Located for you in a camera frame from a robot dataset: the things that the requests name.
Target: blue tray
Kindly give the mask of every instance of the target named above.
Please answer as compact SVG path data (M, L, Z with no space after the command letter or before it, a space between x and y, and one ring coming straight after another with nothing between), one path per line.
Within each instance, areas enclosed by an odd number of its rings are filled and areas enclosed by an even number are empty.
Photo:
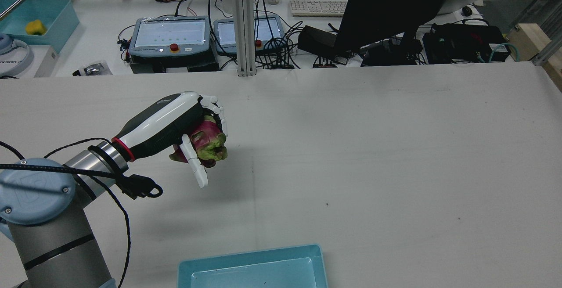
M15 1L0 0L0 10L8 8ZM43 36L25 32L28 22L36 19L41 20L47 29ZM25 0L0 22L0 32L32 46L52 46L60 53L79 23L70 0Z
M328 288L318 244L184 260L177 288Z

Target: dragon fruit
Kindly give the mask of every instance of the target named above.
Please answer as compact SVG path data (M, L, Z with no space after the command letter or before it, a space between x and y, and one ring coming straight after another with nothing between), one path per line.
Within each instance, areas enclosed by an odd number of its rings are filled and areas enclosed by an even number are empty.
M206 168L215 166L217 161L224 160L228 156L227 148L224 146L227 136L217 126L212 116L205 116L203 122L189 134L189 139L201 164ZM170 154L171 160L187 162L179 146L174 145L174 150L175 152Z

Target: white table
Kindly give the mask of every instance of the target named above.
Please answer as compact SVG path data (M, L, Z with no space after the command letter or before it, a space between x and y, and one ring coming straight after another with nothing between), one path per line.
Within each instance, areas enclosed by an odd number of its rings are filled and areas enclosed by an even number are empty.
M58 64L54 68L52 76L70 76L78 68L91 62L105 60L113 74L130 74L131 68L128 63L121 60L121 51L117 44L118 34L127 26L134 25L138 18L157 17L162 14L174 14L177 3L159 3L155 0L71 0L80 24L70 36L68 42L60 52ZM180 15L191 15L187 7L196 14L207 14L208 0L189 0L181 4ZM223 14L214 6L215 0L211 0L211 20L224 18ZM288 14L289 0L281 0L277 5L266 5L268 11L276 12L290 25L299 21L315 28L329 31L328 23L338 27L340 18L294 18ZM259 0L259 9L263 10L262 1ZM438 16L430 23L443 24L455 22L464 18L459 11L453 14ZM420 28L418 38L429 31L429 26ZM128 39L133 34L133 28L125 30L122 38ZM295 43L298 35L293 36ZM296 50L293 58L301 68L311 68L317 56ZM227 57L219 57L219 64L228 60ZM348 66L359 66L360 60L351 60ZM235 64L226 67L227 70L236 70Z
M41 157L181 90L222 101L229 157L204 189L170 150L130 164L164 194L117 192L124 288L173 288L184 259L313 242L331 288L562 286L562 94L530 62L4 80L0 140ZM86 214L119 278L121 212L105 195ZM4 237L0 274L25 279Z

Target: laptop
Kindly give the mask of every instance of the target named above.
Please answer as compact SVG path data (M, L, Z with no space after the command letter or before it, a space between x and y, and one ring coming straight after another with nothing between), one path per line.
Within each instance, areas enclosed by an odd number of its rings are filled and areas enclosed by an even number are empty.
M451 14L473 2L476 2L476 0L445 0L437 14Z

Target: robotic arm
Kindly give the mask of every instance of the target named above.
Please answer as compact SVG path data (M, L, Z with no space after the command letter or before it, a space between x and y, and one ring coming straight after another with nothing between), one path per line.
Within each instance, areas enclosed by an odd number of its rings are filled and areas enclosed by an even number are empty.
M123 172L127 162L170 146L185 156L199 186L207 185L189 134L209 117L226 136L215 96L173 94L129 120L111 143L90 146L64 166L46 158L2 164L0 230L16 244L28 276L17 287L115 288L83 208L113 184L131 198L160 196L162 189L150 178Z

